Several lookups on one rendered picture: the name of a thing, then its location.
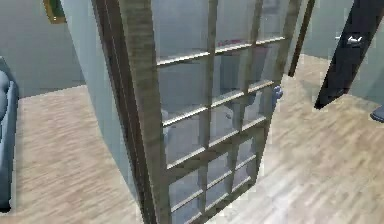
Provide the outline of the blue-grey sofa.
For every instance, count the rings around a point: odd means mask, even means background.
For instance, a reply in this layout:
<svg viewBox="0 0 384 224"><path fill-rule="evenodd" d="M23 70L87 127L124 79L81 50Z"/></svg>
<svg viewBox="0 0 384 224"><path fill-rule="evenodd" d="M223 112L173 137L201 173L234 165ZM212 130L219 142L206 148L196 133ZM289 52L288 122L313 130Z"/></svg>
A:
<svg viewBox="0 0 384 224"><path fill-rule="evenodd" d="M11 210L19 88L0 56L0 213Z"/></svg>

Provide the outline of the brown glass-paned room door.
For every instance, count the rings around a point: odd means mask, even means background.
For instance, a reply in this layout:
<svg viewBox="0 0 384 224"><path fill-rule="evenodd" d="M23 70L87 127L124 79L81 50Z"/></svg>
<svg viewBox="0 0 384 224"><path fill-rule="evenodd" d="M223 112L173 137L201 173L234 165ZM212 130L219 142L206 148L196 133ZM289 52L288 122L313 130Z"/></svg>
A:
<svg viewBox="0 0 384 224"><path fill-rule="evenodd" d="M257 181L303 0L118 1L149 224L205 224Z"/></svg>

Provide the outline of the grey round door knob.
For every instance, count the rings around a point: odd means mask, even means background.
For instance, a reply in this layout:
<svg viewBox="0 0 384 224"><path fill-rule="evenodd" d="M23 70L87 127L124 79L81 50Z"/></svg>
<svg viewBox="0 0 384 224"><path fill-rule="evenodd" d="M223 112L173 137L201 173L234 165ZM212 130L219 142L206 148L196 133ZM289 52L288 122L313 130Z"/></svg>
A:
<svg viewBox="0 0 384 224"><path fill-rule="evenodd" d="M283 96L283 90L280 86L273 88L272 105L276 106L277 101Z"/></svg>

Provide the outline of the black room door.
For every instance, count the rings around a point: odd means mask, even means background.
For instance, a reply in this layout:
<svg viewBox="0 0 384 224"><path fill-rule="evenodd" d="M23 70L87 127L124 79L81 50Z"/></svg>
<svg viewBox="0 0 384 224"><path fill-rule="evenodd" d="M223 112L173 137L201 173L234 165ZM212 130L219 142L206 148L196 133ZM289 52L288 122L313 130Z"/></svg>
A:
<svg viewBox="0 0 384 224"><path fill-rule="evenodd" d="M316 109L349 92L383 17L384 0L354 0L314 104Z"/></svg>

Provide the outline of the dark blue round object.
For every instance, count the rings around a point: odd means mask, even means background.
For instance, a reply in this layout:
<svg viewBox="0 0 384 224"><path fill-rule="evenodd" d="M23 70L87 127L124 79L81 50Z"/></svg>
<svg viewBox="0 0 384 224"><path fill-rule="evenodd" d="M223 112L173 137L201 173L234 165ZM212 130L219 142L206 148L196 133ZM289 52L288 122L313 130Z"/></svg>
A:
<svg viewBox="0 0 384 224"><path fill-rule="evenodd" d="M370 117L375 120L375 121L378 121L380 123L384 123L384 105L376 108L371 114L370 114Z"/></svg>

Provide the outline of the gold-framed green wall picture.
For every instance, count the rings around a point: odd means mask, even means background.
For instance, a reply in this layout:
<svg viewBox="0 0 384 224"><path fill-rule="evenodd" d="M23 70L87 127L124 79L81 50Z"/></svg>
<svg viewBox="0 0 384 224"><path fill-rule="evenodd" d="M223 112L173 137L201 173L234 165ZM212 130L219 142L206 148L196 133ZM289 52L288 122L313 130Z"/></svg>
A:
<svg viewBox="0 0 384 224"><path fill-rule="evenodd" d="M43 0L43 4L51 24L61 24L66 22L61 0Z"/></svg>

